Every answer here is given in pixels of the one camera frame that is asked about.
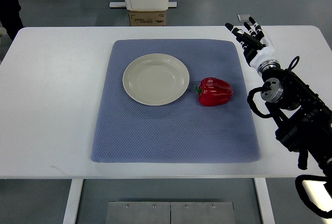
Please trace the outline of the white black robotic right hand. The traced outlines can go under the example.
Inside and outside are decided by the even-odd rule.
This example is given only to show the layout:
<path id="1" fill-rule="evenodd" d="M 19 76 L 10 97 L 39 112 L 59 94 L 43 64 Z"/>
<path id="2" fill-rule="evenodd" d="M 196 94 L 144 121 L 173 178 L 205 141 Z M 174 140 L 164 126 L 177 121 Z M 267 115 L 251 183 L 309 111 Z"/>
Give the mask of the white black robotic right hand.
<path id="1" fill-rule="evenodd" d="M 243 55 L 247 64 L 255 69 L 259 65 L 270 58 L 274 53 L 274 48 L 269 37 L 264 33 L 261 26 L 252 18 L 248 18 L 251 25 L 244 23 L 244 27 L 248 30 L 226 23 L 225 27 L 236 37 L 237 42 L 243 49 Z"/>

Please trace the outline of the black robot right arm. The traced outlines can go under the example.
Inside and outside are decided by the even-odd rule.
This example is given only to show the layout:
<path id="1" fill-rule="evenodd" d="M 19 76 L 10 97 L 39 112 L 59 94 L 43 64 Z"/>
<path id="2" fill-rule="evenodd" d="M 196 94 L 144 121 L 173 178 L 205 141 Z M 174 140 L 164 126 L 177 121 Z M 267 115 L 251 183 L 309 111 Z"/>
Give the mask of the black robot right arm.
<path id="1" fill-rule="evenodd" d="M 299 154 L 301 170 L 307 169 L 308 156 L 318 163 L 324 175 L 297 176 L 296 190 L 306 207 L 330 219 L 331 211 L 320 209 L 310 200 L 303 182 L 323 182 L 331 194 L 331 110 L 293 72 L 298 62 L 299 57 L 295 57 L 287 69 L 282 69 L 273 59 L 261 62 L 257 71 L 264 84 L 249 92 L 247 102 L 257 116 L 274 120 L 278 126 L 275 138 L 290 152 Z"/>

